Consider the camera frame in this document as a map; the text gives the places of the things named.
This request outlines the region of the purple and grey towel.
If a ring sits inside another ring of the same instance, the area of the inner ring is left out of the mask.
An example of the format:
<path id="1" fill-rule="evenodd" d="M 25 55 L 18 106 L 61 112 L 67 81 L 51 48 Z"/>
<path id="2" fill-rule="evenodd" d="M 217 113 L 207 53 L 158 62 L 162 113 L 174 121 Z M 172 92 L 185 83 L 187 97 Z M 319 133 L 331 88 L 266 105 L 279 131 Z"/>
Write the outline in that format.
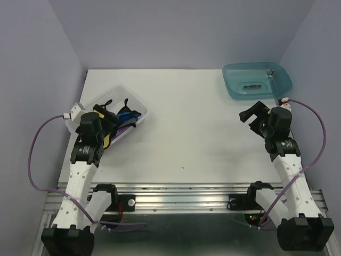
<path id="1" fill-rule="evenodd" d="M 123 136 L 126 135 L 126 133 L 128 133 L 131 129 L 133 129 L 134 127 L 133 126 L 125 126 L 125 127 L 122 127 L 120 128 L 116 135 L 114 137 L 112 137 L 110 139 L 111 142 L 114 142 L 114 141 L 117 141 L 119 140 L 120 138 L 122 138 Z"/>

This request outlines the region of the blue and black towel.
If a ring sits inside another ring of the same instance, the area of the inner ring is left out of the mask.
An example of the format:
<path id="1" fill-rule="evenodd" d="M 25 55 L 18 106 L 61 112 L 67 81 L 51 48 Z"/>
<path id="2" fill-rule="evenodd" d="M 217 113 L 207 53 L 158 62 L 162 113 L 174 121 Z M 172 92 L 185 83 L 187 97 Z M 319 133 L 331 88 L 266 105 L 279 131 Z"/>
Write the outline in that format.
<path id="1" fill-rule="evenodd" d="M 136 110 L 131 110 L 128 105 L 128 98 L 124 101 L 124 107 L 116 114 L 117 118 L 120 120 L 120 129 L 126 127 L 136 127 L 137 121 L 139 120 L 141 113 Z"/>

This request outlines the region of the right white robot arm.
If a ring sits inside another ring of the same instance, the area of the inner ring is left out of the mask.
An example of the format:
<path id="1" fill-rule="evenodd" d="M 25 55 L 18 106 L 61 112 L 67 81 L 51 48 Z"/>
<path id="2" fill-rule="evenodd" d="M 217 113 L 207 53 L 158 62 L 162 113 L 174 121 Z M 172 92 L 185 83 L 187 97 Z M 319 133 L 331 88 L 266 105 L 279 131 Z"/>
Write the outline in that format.
<path id="1" fill-rule="evenodd" d="M 289 101 L 281 99 L 274 108 L 258 101 L 239 114 L 243 123 L 252 115 L 256 117 L 249 127 L 264 139 L 265 149 L 283 186 L 281 193 L 276 194 L 269 183 L 256 181 L 250 184 L 242 202 L 247 209 L 260 207 L 265 211 L 252 225 L 262 229 L 270 219 L 284 251 L 319 252 L 332 235 L 334 223 L 322 215 L 305 179 L 301 151 L 290 136 L 293 116 Z"/>

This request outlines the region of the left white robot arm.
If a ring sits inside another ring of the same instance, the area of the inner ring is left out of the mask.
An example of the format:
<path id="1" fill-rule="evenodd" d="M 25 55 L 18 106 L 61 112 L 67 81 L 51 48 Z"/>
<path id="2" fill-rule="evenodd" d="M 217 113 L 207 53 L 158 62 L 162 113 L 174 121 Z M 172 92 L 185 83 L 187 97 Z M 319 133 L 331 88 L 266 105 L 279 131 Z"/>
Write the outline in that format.
<path id="1" fill-rule="evenodd" d="M 117 189 L 112 184 L 96 186 L 92 197 L 87 198 L 104 153 L 105 138 L 115 123 L 86 111 L 81 104 L 75 104 L 69 116 L 78 125 L 69 180 L 61 193 L 60 209 L 52 226 L 43 230 L 41 240 L 50 255 L 91 255 L 103 213 L 118 206 Z"/>

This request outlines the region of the yellow towel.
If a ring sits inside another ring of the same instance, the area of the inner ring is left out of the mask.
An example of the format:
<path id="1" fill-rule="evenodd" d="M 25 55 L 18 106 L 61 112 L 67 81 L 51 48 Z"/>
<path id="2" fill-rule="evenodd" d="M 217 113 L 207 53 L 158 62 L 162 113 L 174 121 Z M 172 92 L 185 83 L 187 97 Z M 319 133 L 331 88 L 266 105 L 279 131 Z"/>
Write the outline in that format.
<path id="1" fill-rule="evenodd" d="M 109 112 L 102 106 L 96 104 L 93 107 L 93 111 L 98 113 L 101 118 L 102 129 L 104 130 L 104 149 L 107 149 L 110 146 L 110 134 L 112 132 L 114 123 L 112 122 L 112 116 Z"/>

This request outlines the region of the teal plastic tub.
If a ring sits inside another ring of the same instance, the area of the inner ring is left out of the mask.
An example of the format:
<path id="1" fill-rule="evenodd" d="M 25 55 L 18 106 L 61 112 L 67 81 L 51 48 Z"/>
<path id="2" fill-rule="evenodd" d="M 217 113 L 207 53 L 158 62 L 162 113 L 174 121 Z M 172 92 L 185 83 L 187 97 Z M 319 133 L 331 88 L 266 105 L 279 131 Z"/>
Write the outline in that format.
<path id="1" fill-rule="evenodd" d="M 230 97 L 235 100 L 279 98 L 293 88 L 285 69 L 274 62 L 228 64 L 222 75 Z"/>

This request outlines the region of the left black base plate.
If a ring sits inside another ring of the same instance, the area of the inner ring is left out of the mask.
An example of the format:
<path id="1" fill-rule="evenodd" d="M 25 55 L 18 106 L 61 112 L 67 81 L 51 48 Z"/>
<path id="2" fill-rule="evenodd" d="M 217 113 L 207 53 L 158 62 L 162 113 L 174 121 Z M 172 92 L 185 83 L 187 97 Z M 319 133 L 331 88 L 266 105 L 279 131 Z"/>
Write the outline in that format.
<path id="1" fill-rule="evenodd" d="M 136 196 L 133 194 L 116 195 L 111 199 L 111 204 L 106 209 L 107 212 L 134 212 Z"/>

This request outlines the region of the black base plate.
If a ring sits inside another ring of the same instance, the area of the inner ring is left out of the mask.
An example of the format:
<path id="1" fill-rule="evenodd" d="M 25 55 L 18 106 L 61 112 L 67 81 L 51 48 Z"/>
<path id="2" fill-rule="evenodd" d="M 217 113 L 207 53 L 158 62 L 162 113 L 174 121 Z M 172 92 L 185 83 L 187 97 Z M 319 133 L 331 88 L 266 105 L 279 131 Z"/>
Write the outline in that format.
<path id="1" fill-rule="evenodd" d="M 231 211 L 248 211 L 253 209 L 247 194 L 228 194 L 228 196 L 227 209 Z"/>
<path id="2" fill-rule="evenodd" d="M 134 212 L 136 196 L 133 194 L 116 195 L 111 199 L 111 204 L 106 209 L 107 212 Z"/>

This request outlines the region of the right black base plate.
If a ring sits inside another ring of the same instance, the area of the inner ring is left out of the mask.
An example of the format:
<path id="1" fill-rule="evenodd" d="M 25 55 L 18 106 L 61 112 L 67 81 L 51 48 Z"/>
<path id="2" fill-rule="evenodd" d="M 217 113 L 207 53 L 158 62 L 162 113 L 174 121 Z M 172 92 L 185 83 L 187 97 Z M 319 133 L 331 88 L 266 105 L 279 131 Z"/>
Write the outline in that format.
<path id="1" fill-rule="evenodd" d="M 228 196 L 227 209 L 231 211 L 248 211 L 253 209 L 247 194 L 228 194 Z"/>

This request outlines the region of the aluminium mounting rail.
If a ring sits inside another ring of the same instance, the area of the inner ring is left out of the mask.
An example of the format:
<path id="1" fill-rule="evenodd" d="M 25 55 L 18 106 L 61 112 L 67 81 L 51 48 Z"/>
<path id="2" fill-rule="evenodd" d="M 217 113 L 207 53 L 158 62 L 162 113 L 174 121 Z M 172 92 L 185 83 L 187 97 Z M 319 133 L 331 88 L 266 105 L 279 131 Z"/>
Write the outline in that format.
<path id="1" fill-rule="evenodd" d="M 245 194 L 248 183 L 118 183 L 119 195 L 135 195 L 131 214 L 224 214 L 230 194 Z"/>

